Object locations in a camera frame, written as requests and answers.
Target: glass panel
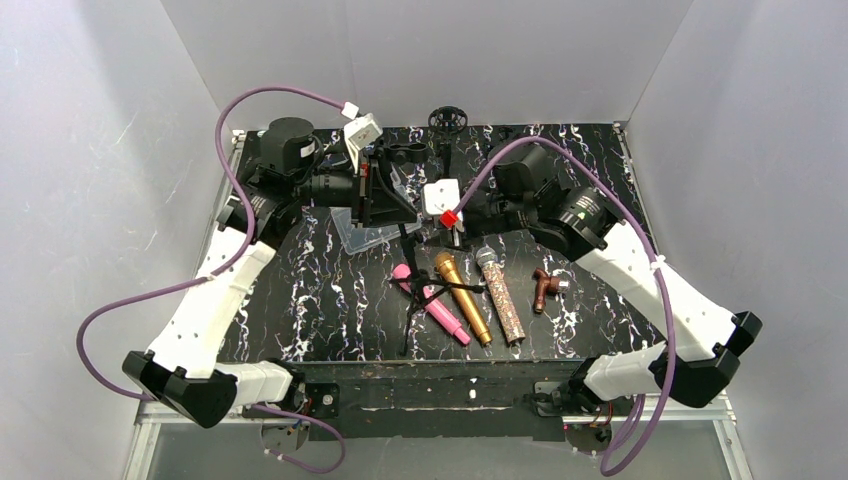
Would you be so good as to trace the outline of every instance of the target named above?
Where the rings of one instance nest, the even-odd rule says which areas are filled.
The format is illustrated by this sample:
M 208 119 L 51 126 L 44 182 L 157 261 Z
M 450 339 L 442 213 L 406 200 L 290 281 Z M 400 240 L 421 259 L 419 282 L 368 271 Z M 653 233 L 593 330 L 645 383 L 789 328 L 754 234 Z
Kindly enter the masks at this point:
M 291 449 L 294 435 L 274 435 Z M 314 479 L 266 456 L 259 426 L 162 425 L 150 479 Z M 566 443 L 529 438 L 373 438 L 347 442 L 347 459 L 328 479 L 417 480 L 484 478 L 600 478 L 600 458 L 572 452 Z M 338 454 L 331 442 L 307 442 L 295 456 L 328 465 Z M 660 423 L 641 455 L 617 479 L 730 479 L 711 421 Z

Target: black marble surface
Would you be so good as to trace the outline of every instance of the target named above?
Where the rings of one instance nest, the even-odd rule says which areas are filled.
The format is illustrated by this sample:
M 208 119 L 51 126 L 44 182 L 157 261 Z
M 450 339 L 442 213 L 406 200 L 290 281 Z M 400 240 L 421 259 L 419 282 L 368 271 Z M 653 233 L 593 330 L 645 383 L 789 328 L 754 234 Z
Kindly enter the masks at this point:
M 532 125 L 512 127 L 540 134 L 565 145 L 618 194 L 637 218 L 643 212 L 626 157 L 611 125 Z M 433 147 L 427 128 L 386 129 L 391 141 L 421 141 Z M 451 174 L 470 183 L 484 161 L 487 145 L 498 143 L 498 127 L 469 127 L 455 140 Z M 329 142 L 335 132 L 321 135 Z M 550 154 L 575 185 L 588 180 L 568 162 Z M 440 162 L 403 167 L 407 191 L 417 199 L 421 185 L 435 179 Z M 432 232 L 424 227 L 425 235 Z M 477 296 L 494 341 L 483 348 L 473 338 L 461 346 L 429 315 L 413 319 L 407 357 L 403 342 L 408 297 L 387 283 L 392 268 L 403 261 L 397 240 L 347 255 L 328 209 L 304 208 L 304 220 L 286 238 L 276 258 L 260 274 L 227 333 L 219 360 L 255 362 L 269 357 L 291 361 L 383 361 L 458 359 L 580 358 L 653 345 L 662 337 L 611 288 L 558 253 L 537 245 L 525 232 L 492 235 L 485 243 L 498 253 L 507 285 L 527 338 L 508 347 L 490 299 Z M 437 247 L 419 247 L 418 262 L 431 268 Z M 467 282 L 481 282 L 471 254 L 454 252 Z M 535 282 L 543 267 L 568 281 L 567 293 L 549 298 L 542 315 L 532 312 Z M 449 295 L 443 303 L 468 324 Z

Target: brown plastic connector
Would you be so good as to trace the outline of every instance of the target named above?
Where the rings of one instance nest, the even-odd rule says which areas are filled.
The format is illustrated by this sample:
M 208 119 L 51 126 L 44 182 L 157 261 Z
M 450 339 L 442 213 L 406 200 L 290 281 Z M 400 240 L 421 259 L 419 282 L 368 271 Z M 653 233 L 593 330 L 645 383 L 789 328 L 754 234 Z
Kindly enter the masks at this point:
M 536 299 L 533 301 L 533 311 L 542 313 L 545 311 L 545 295 L 556 295 L 565 291 L 566 283 L 559 277 L 552 277 L 541 268 L 533 271 L 536 279 Z

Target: gray wall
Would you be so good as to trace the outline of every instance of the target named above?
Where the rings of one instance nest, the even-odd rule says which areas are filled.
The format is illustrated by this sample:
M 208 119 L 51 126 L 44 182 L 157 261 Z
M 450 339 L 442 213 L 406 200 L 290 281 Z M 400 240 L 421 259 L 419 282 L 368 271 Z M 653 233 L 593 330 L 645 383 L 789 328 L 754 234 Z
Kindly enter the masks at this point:
M 193 274 L 217 108 L 159 2 L 20 0 L 0 14 L 0 111 L 0 476 L 118 478 L 136 402 L 88 376 L 74 336 L 94 308 Z M 130 387 L 124 355 L 179 300 L 104 317 L 95 363 Z
M 162 0 L 219 107 L 267 83 L 357 102 L 383 125 L 436 107 L 475 124 L 630 117 L 692 0 Z M 325 106 L 265 96 L 234 128 Z
M 730 389 L 757 478 L 844 478 L 846 25 L 842 1 L 696 0 L 628 127 L 660 247 L 765 322 Z

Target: glitter microphone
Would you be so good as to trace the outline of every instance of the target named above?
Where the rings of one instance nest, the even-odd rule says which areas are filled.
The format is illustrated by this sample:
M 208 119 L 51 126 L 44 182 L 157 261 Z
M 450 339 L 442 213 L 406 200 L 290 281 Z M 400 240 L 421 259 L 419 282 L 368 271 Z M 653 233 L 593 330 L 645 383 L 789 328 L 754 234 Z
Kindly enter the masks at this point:
M 521 328 L 521 321 L 518 319 L 515 305 L 506 289 L 506 282 L 504 282 L 503 272 L 497 259 L 498 257 L 491 247 L 483 247 L 477 250 L 477 264 L 480 265 L 483 276 L 486 277 L 486 285 L 489 287 L 489 293 L 492 294 L 495 310 L 498 311 L 501 327 L 504 330 L 504 335 L 506 335 L 506 342 L 512 344 L 524 339 L 524 329 Z

